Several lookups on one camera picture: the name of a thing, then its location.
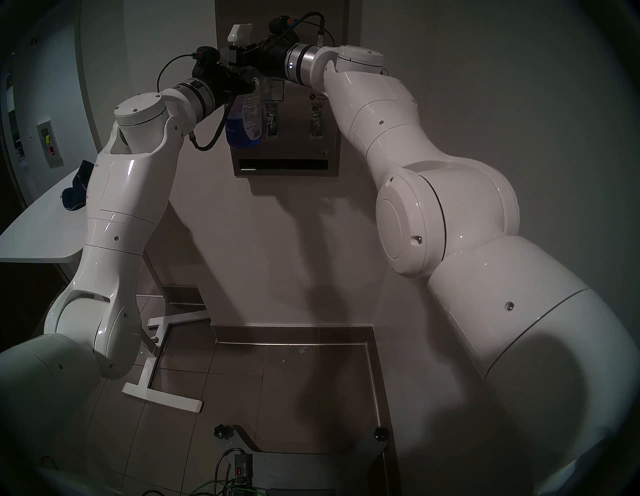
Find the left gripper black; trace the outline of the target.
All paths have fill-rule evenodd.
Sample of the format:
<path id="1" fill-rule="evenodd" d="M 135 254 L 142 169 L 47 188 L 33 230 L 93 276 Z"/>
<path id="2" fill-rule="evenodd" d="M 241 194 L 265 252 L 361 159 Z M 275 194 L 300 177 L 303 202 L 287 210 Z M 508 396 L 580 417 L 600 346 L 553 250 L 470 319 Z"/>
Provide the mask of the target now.
<path id="1" fill-rule="evenodd" d="M 212 105 L 232 105 L 236 95 L 256 91 L 259 94 L 254 69 L 228 69 L 222 63 L 199 63 L 199 80 L 207 87 Z"/>

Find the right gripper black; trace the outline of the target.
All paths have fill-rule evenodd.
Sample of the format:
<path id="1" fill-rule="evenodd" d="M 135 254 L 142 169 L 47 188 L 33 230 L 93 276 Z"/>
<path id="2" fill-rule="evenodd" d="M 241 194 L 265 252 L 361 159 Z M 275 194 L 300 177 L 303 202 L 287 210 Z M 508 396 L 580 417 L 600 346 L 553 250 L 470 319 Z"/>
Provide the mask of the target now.
<path id="1" fill-rule="evenodd" d="M 259 51 L 258 54 L 239 54 L 239 67 L 257 68 L 265 77 L 286 78 L 286 59 L 289 49 L 294 45 L 294 35 L 286 34 L 277 40 L 279 35 L 271 34 L 262 43 L 249 45 L 229 45 L 229 49 L 236 53 L 250 53 Z"/>

